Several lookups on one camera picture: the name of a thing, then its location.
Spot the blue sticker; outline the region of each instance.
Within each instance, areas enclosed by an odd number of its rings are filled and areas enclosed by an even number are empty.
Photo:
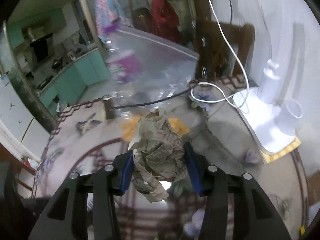
[[[4,75],[1,76],[1,81],[4,84],[5,87],[10,83],[7,74],[4,74]]]

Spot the white cup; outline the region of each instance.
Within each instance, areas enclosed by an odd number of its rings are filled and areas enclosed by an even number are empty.
[[[294,99],[289,99],[282,105],[279,115],[275,117],[275,123],[282,133],[295,136],[295,127],[302,116],[301,104]]]

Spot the red cloth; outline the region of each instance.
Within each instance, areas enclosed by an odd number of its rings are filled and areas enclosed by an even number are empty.
[[[179,17],[167,0],[152,0],[152,34],[181,43]]]

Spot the yellow checkered cloth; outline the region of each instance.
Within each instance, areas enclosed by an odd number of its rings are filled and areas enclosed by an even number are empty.
[[[271,163],[276,161],[277,159],[287,155],[288,153],[292,152],[294,149],[298,148],[298,146],[301,145],[301,141],[299,138],[296,136],[294,141],[290,143],[287,147],[283,148],[280,152],[274,154],[274,155],[269,155],[263,152],[263,150],[259,149],[263,162],[266,163]]]

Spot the kitchen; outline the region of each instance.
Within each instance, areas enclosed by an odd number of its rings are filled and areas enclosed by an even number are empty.
[[[21,0],[8,20],[14,55],[53,117],[110,77],[78,0]]]

